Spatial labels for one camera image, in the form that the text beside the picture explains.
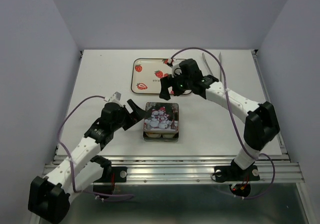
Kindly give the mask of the metal tongs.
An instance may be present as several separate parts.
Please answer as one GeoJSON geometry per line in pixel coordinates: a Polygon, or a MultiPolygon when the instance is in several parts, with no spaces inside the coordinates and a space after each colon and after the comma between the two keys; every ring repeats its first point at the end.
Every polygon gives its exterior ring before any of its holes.
{"type": "Polygon", "coordinates": [[[202,55],[202,60],[209,74],[216,77],[220,82],[223,83],[224,82],[223,72],[221,70],[220,65],[216,61],[216,59],[205,52],[203,52],[201,55],[202,55]]]}

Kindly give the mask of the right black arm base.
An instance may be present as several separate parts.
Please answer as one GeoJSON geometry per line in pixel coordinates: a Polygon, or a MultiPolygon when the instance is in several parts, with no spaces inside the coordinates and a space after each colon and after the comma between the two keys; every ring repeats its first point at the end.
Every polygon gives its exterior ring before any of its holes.
{"type": "Polygon", "coordinates": [[[247,198],[251,193],[250,182],[260,180],[257,166],[251,165],[246,170],[238,166],[215,166],[211,179],[216,183],[230,182],[229,189],[236,197],[247,198]]]}

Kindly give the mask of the aluminium mounting rail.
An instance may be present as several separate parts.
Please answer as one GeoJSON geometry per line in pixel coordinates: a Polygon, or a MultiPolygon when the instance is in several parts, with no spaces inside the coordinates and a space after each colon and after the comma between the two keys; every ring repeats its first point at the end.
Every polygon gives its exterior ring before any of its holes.
{"type": "MultiPolygon", "coordinates": [[[[211,174],[217,166],[227,166],[232,156],[109,156],[114,167],[127,167],[127,185],[211,184],[211,174]]],[[[256,163],[260,181],[269,183],[275,174],[275,183],[303,183],[298,163],[288,155],[276,156],[270,162],[260,158],[256,163]]]]}

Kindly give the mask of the gold cookie tin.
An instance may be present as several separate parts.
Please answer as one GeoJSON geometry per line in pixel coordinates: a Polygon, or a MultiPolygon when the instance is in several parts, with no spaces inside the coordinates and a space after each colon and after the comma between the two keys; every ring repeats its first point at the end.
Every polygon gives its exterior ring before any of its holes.
{"type": "Polygon", "coordinates": [[[143,132],[143,138],[146,142],[177,142],[179,139],[179,133],[176,133],[173,138],[164,138],[162,134],[161,137],[151,138],[146,135],[146,132],[143,132]]]}

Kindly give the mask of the gold tin lid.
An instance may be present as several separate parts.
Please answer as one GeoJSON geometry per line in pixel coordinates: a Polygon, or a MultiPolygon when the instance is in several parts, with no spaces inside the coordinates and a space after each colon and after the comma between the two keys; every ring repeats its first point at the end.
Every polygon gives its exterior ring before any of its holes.
{"type": "Polygon", "coordinates": [[[176,134],[179,132],[177,103],[147,102],[143,131],[146,133],[176,134]]]}

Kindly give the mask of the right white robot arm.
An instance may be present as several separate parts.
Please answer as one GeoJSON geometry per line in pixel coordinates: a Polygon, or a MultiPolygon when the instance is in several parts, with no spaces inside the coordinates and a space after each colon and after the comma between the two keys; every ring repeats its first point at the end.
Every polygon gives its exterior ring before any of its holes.
{"type": "Polygon", "coordinates": [[[241,150],[230,167],[231,176],[242,179],[248,168],[256,161],[261,150],[280,132],[274,106],[270,102],[258,103],[227,89],[213,75],[203,75],[194,59],[180,63],[167,59],[164,63],[171,68],[171,74],[161,78],[159,97],[170,100],[169,89],[174,96],[190,90],[193,94],[225,108],[230,117],[238,117],[244,123],[241,150]]]}

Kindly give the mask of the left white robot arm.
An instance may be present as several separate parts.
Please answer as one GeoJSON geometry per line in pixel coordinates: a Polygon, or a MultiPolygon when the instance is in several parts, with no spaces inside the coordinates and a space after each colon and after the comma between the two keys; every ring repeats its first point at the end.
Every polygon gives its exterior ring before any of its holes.
{"type": "Polygon", "coordinates": [[[146,116],[131,99],[127,103],[131,112],[117,98],[110,98],[73,151],[60,144],[67,157],[44,177],[33,179],[27,207],[30,212],[58,224],[69,212],[73,200],[85,193],[91,183],[111,177],[112,163],[99,153],[113,139],[115,131],[127,130],[146,116]]]}

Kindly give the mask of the strawberry print tray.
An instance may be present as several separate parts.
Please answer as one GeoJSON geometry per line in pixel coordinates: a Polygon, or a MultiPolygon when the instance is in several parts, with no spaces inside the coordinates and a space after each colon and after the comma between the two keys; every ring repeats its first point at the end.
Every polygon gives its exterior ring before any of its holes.
{"type": "Polygon", "coordinates": [[[139,58],[134,61],[131,90],[135,94],[159,95],[161,78],[172,73],[168,59],[139,58]]]}

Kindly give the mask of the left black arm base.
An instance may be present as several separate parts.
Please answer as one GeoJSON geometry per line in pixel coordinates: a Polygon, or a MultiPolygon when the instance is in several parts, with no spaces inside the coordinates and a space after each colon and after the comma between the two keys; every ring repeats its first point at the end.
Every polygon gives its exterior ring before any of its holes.
{"type": "Polygon", "coordinates": [[[93,192],[100,193],[99,198],[109,199],[110,195],[115,195],[116,183],[125,183],[127,181],[127,167],[112,167],[110,170],[104,170],[102,177],[93,183],[93,192]]]}

